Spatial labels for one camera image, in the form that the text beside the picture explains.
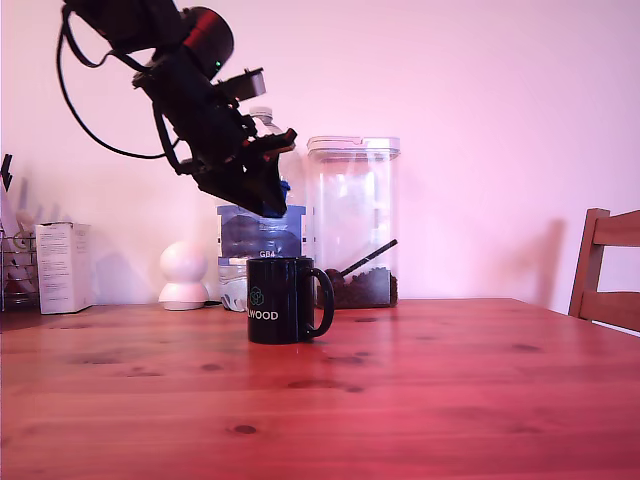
white round device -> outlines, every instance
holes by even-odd
[[[197,245],[185,241],[170,245],[160,256],[160,269],[169,282],[158,299],[165,309],[194,310],[209,300],[202,284],[207,258]]]

scoop handle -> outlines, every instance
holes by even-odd
[[[346,277],[347,275],[349,275],[354,270],[357,270],[358,268],[360,268],[365,263],[370,262],[371,260],[376,258],[378,255],[381,255],[384,252],[386,252],[387,250],[389,250],[391,247],[395,247],[397,244],[398,244],[398,240],[396,240],[394,238],[389,243],[387,243],[386,245],[383,245],[382,247],[380,247],[375,252],[371,252],[369,255],[364,257],[362,260],[358,260],[356,263],[354,263],[350,267],[345,268],[343,271],[340,272],[340,275],[342,275],[343,277]]]

black cable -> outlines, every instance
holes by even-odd
[[[107,60],[107,57],[109,57],[109,55],[117,56],[117,58],[119,58],[120,60],[122,59],[120,58],[120,55],[117,55],[113,50],[107,53],[99,63],[93,63],[87,57],[85,57],[84,54],[78,48],[78,45],[76,44],[75,40],[70,40],[70,39],[73,39],[73,35],[71,35],[71,31],[69,30],[70,14],[71,14],[71,10],[68,8],[68,6],[65,6],[65,8],[62,9],[62,27],[60,28],[60,35],[58,36],[58,45],[56,48],[56,69],[58,73],[58,82],[60,83],[60,89],[62,90],[62,96],[64,97],[64,101],[66,102],[67,107],[69,107],[69,110],[71,110],[71,114],[73,115],[73,117],[76,119],[78,124],[82,127],[82,129],[85,131],[87,135],[89,135],[96,143],[100,144],[107,150],[111,150],[114,153],[118,153],[126,157],[141,158],[144,160],[156,160],[158,158],[166,157],[165,153],[160,153],[157,155],[143,155],[140,153],[127,152],[125,150],[120,150],[119,148],[112,147],[108,143],[98,138],[91,130],[89,130],[89,127],[87,127],[85,123],[82,121],[82,119],[80,118],[80,115],[78,115],[78,112],[76,111],[75,107],[71,103],[71,99],[69,98],[69,94],[67,93],[67,87],[65,86],[65,83],[64,83],[64,77],[62,75],[62,45],[64,44],[64,39],[67,38],[67,41],[69,42],[69,46],[73,50],[73,53],[76,55],[78,60],[80,60],[80,62],[83,65],[89,68],[97,68],[103,65],[104,62]],[[132,62],[138,64],[137,62],[135,62],[135,60],[131,59],[130,57],[126,55],[124,56],[129,58]],[[172,148],[175,148],[179,141],[180,139],[177,139],[172,144]]]
[[[178,175],[187,173],[187,168],[185,167],[185,165],[182,165],[178,161],[178,157],[176,157],[176,153],[171,146],[171,140],[169,139],[169,134],[167,133],[167,127],[164,124],[162,111],[155,102],[153,102],[153,118],[156,121],[156,129],[158,130],[158,135],[160,136],[160,143],[162,144],[162,149],[164,150],[164,154],[167,157],[167,160],[169,160],[169,164],[173,167]]]

container lid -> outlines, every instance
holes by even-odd
[[[309,152],[316,150],[389,150],[400,153],[400,139],[397,137],[312,137],[307,143]]]
[[[287,205],[287,213],[282,218],[265,218],[249,210],[245,210],[237,205],[220,205],[217,208],[218,215],[246,215],[248,217],[260,219],[263,222],[278,222],[288,218],[302,216],[307,213],[307,207],[303,205]]]

wooden chair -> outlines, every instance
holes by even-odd
[[[640,331],[640,293],[598,292],[605,246],[640,247],[640,210],[614,217],[587,211],[569,315]]]

